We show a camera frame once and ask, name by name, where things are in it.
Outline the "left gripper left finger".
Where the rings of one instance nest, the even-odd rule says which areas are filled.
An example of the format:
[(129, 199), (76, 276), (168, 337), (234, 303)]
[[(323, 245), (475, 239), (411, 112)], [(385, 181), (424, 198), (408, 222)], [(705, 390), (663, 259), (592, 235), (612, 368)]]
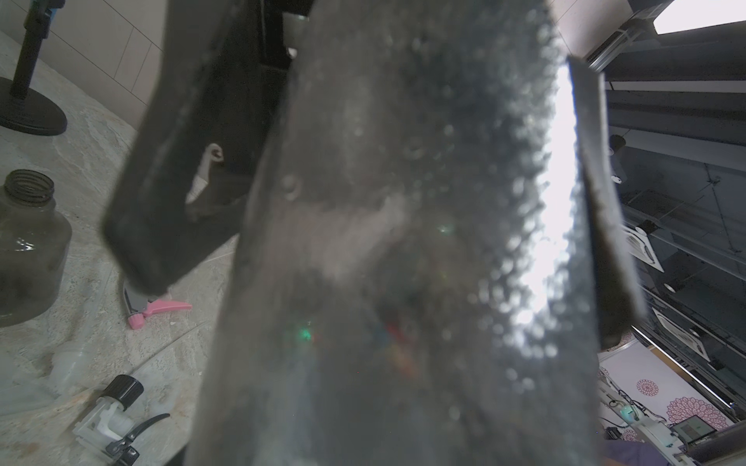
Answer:
[(143, 293), (165, 293), (239, 232), (289, 67), (282, 8), (168, 4), (159, 79), (102, 223)]

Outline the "black white spray nozzle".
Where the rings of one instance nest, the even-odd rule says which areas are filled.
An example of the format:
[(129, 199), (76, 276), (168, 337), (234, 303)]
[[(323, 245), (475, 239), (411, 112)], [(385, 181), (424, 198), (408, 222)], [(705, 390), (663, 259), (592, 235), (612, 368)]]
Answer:
[(170, 417), (160, 414), (136, 423), (127, 410), (143, 393), (144, 386), (136, 378), (116, 376), (93, 408), (75, 424), (72, 432), (78, 443), (108, 465), (134, 465), (140, 457), (134, 442), (153, 425)]

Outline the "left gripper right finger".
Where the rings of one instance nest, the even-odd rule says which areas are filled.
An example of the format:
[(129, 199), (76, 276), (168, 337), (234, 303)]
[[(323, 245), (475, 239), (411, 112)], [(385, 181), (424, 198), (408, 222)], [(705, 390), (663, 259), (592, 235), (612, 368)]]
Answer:
[(602, 78), (580, 59), (571, 57), (567, 64), (591, 231), (598, 339), (600, 347), (608, 350), (645, 317), (645, 300), (612, 181)]

